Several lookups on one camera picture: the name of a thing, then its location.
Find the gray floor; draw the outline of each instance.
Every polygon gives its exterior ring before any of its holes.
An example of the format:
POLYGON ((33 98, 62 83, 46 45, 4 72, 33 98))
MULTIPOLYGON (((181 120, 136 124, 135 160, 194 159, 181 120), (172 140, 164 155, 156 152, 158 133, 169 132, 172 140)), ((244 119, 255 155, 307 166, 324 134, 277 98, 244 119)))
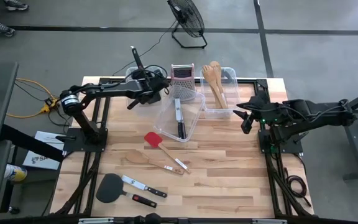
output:
MULTIPOLYGON (((252 0, 194 0, 207 28, 257 28, 252 0)), ((33 0, 25 13, 6 13, 0 1, 0 20, 16 26, 169 27, 173 16, 165 1, 148 0, 33 0)), ((358 0, 260 0, 266 29, 358 30, 358 0)), ((20 63, 21 78, 37 80, 58 95, 85 75, 110 75, 158 41, 153 32, 19 31, 0 36, 0 61, 20 63)), ((199 40, 178 35, 191 44, 199 40)), ((167 34, 142 60, 168 68, 171 63, 200 66, 217 60, 236 70, 238 77, 266 77, 259 34, 207 33, 204 50, 179 48, 167 34)), ((337 101, 358 95, 358 35, 267 35, 275 77, 284 78, 290 99, 337 101)), ((41 93, 31 91, 37 96, 41 93)), ((41 103, 14 90, 9 112, 31 114, 41 103)), ((55 114, 53 118, 62 122, 55 114)), ((28 133, 60 133, 46 116, 6 123, 28 133)), ((317 215, 358 221, 358 180, 343 182, 357 171, 343 128, 325 127, 303 140, 310 194, 317 215)), ((19 201, 19 216, 42 213, 53 182, 29 185, 19 201)))

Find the black floor fan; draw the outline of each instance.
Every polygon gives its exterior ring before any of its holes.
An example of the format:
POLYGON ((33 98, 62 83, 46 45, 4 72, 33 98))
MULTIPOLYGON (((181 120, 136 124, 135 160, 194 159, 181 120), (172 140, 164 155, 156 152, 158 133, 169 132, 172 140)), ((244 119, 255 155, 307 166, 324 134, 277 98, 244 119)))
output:
POLYGON ((178 21, 172 31, 172 38, 174 38, 182 48, 204 49, 207 46, 207 42, 204 37, 204 22, 194 3, 191 0, 168 0, 168 5, 171 7, 173 15, 178 21), (181 25, 190 36, 194 38, 202 37, 205 44, 202 46, 183 46, 183 44, 181 44, 175 37, 175 32, 178 30, 179 25, 181 25))

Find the butcher block tabletop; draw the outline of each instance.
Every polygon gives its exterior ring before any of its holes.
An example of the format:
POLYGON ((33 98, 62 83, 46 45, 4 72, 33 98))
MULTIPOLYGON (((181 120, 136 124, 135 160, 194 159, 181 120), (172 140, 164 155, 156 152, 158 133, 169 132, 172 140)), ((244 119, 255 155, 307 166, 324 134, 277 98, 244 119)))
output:
MULTIPOLYGON (((100 77, 84 77, 85 83, 98 83, 100 77)), ((272 102, 287 100, 284 81, 281 78, 268 78, 268 90, 272 102)), ((250 84, 239 84, 242 102, 254 95, 250 84)), ((101 119, 104 100, 101 101, 101 119)), ((127 110, 127 98, 111 98, 108 121, 109 129, 106 150, 102 153, 99 165, 96 190, 105 174, 126 175, 143 184, 168 194, 162 198, 148 191, 139 190, 124 184, 124 190, 138 194, 158 203, 157 208, 148 207, 120 196, 115 202, 93 202, 93 217, 134 217, 155 212, 161 217, 200 217, 200 218, 272 218, 273 206, 270 196, 264 155, 260 153, 257 131, 259 123, 254 122, 250 134, 241 131, 242 120, 236 115, 229 119, 205 119, 201 112, 191 139, 181 143, 162 136, 163 144, 185 163, 191 173, 174 174, 149 164, 135 164, 126 158, 130 150, 142 151, 148 157, 178 167, 161 149, 152 148, 144 136, 153 129, 157 114, 140 114, 139 110, 127 110)), ((92 117, 94 101, 84 110, 92 117)), ((51 213, 56 212, 70 198, 77 188, 84 153, 74 152, 62 163, 51 213)), ((305 170, 300 160, 291 154, 283 154, 283 165, 290 175, 300 176, 307 184, 305 170)), ((280 208, 284 211, 282 192, 277 191, 280 208)), ((84 190, 85 207, 88 187, 84 190)), ((303 199, 301 205, 310 213, 303 199)))

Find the sneaker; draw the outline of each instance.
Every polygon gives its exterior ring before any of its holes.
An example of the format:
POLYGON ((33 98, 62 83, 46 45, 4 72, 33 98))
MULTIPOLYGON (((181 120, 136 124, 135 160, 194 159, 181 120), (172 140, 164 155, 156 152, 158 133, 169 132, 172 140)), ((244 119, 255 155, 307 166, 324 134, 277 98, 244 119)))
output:
POLYGON ((21 3, 17 0, 5 0, 4 2, 5 2, 6 9, 8 11, 15 11, 15 10, 24 11, 29 8, 28 4, 21 3))
POLYGON ((12 37, 15 34, 15 30, 0 23, 0 34, 4 34, 7 37, 12 37))

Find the clear plastic container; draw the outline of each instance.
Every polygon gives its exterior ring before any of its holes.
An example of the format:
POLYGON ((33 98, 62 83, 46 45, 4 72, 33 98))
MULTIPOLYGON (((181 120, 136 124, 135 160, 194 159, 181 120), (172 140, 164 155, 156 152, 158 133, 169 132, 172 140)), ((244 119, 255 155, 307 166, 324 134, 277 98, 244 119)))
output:
MULTIPOLYGON (((136 70, 137 67, 129 67, 125 73, 125 76, 131 74, 131 72, 133 72, 134 70, 136 70)), ((161 68, 158 68, 156 66, 151 66, 149 68, 147 68, 148 71, 152 71, 155 72, 156 70, 159 70, 161 72, 161 74, 165 75, 164 71, 161 68)), ((160 95, 161 98, 163 98, 163 96, 165 95, 164 91, 160 91, 160 95)), ((134 100, 127 98, 127 106, 130 105, 134 100)), ((140 116, 155 116, 161 109, 161 105, 162 105, 162 100, 152 103, 152 104, 138 104, 136 105, 132 111, 135 111, 136 114, 140 115, 140 116)))
POLYGON ((233 68, 222 68, 222 87, 223 99, 227 103, 228 109, 216 109, 215 98, 211 87, 204 79, 203 72, 200 72, 201 92, 204 94, 206 100, 204 105, 205 118, 230 118, 233 110, 237 108, 240 103, 239 87, 237 84, 236 71, 233 68))
POLYGON ((185 87, 173 85, 169 89, 170 93, 162 100, 161 112, 154 124, 154 129, 158 133, 168 136, 180 142, 187 142, 190 140, 198 117, 205 104, 205 97, 201 93, 189 90, 185 87), (180 99, 181 112, 183 115, 183 122, 185 124, 186 138, 179 138, 178 121, 176 117, 175 98, 180 99))

